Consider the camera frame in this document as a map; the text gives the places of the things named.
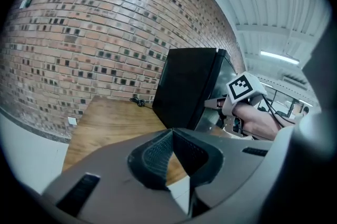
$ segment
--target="brick wall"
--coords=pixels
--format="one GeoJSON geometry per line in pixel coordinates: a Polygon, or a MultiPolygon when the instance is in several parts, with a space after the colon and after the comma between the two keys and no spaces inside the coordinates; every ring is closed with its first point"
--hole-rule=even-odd
{"type": "Polygon", "coordinates": [[[2,33],[0,102],[40,130],[70,136],[67,117],[95,95],[153,100],[171,48],[224,48],[244,69],[214,0],[21,1],[2,33]]]}

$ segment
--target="wire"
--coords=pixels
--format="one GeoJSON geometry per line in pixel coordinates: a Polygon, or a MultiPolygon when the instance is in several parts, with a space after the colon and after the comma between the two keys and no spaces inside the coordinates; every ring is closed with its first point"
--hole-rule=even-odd
{"type": "Polygon", "coordinates": [[[139,107],[144,107],[145,105],[145,100],[140,100],[136,96],[134,98],[131,98],[130,101],[137,103],[139,107]]]}
{"type": "Polygon", "coordinates": [[[279,114],[277,113],[277,111],[274,109],[274,107],[273,107],[270,103],[268,103],[268,104],[270,105],[271,109],[274,110],[274,112],[275,112],[279,117],[281,117],[284,121],[286,121],[286,122],[288,122],[288,123],[291,123],[291,124],[295,124],[294,122],[289,121],[289,120],[287,120],[286,118],[284,118],[283,116],[279,115],[279,114]]]}
{"type": "Polygon", "coordinates": [[[279,123],[279,125],[280,125],[281,127],[284,128],[284,124],[282,124],[282,123],[276,118],[275,114],[273,113],[273,111],[272,111],[272,109],[271,109],[271,105],[270,105],[270,103],[268,102],[268,100],[265,98],[264,95],[262,95],[262,97],[263,97],[264,101],[266,102],[268,108],[270,109],[270,111],[271,111],[271,113],[272,113],[272,116],[274,117],[274,119],[276,120],[276,122],[279,123]]]}

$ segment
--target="wooden table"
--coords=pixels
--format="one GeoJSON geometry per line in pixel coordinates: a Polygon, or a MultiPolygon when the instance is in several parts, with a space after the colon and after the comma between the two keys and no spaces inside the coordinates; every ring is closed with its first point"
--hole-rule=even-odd
{"type": "MultiPolygon", "coordinates": [[[[96,96],[73,131],[63,170],[105,145],[125,141],[140,135],[166,129],[152,109],[138,107],[136,103],[111,100],[96,96]]],[[[220,128],[213,135],[228,137],[220,128]]],[[[167,185],[187,176],[173,154],[167,169],[167,185]]]]}

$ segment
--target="floor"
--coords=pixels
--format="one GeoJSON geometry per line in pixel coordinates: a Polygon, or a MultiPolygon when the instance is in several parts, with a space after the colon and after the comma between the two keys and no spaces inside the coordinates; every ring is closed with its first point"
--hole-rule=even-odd
{"type": "MultiPolygon", "coordinates": [[[[68,144],[37,136],[0,114],[0,140],[14,175],[22,183],[42,193],[62,171],[68,144]]],[[[190,179],[170,185],[172,197],[185,213],[189,206],[190,179]]]]}

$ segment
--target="fluorescent light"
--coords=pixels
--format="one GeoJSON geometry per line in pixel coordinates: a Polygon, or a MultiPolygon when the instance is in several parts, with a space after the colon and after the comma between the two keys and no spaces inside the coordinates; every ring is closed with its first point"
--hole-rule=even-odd
{"type": "Polygon", "coordinates": [[[306,104],[306,105],[308,105],[308,106],[311,106],[311,107],[312,107],[312,105],[311,105],[311,104],[309,104],[309,103],[307,103],[307,102],[305,102],[305,101],[303,101],[303,100],[299,100],[299,101],[301,101],[302,103],[304,103],[304,104],[306,104]]]}
{"type": "Polygon", "coordinates": [[[291,59],[291,58],[288,58],[288,57],[285,57],[285,56],[282,56],[282,55],[267,53],[267,52],[263,52],[263,51],[261,51],[261,55],[266,55],[266,56],[270,56],[270,57],[277,58],[277,59],[280,59],[280,60],[284,60],[284,61],[287,61],[289,63],[295,64],[295,65],[299,64],[299,62],[300,62],[298,60],[291,59]]]}
{"type": "Polygon", "coordinates": [[[263,82],[260,82],[260,83],[262,83],[262,84],[264,84],[265,86],[268,86],[268,87],[270,87],[270,88],[273,88],[271,85],[269,85],[269,84],[266,84],[266,83],[263,83],[263,82]]]}

